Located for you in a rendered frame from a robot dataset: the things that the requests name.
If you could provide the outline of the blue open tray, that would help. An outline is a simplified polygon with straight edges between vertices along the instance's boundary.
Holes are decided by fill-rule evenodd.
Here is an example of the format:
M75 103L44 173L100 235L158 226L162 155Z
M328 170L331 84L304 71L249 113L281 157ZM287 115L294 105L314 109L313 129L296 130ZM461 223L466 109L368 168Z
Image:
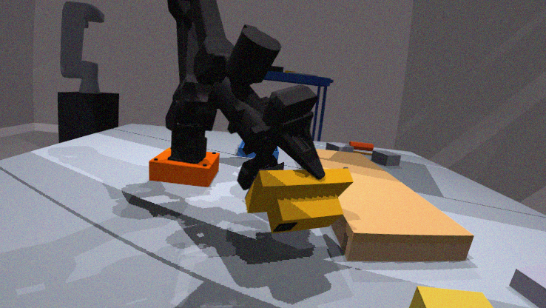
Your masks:
M240 156L240 157L248 157L248 158L255 158L256 154L255 153L250 153L248 155L246 155L243 151L243 146L244 146L244 142L243 140L241 141L240 143L240 146L238 147L238 152L237 152L237 156ZM279 150L278 150L278 147L276 147L276 149L274 150L273 154L272 154L277 160L278 160L278 156L279 156Z

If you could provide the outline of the tan wooden floor panel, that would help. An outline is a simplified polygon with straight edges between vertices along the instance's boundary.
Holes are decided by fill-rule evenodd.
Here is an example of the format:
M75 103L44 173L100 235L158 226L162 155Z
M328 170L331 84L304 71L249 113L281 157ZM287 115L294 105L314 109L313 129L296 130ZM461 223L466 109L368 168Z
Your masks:
M350 170L333 229L347 261L465 261L474 235L361 153L316 149Z

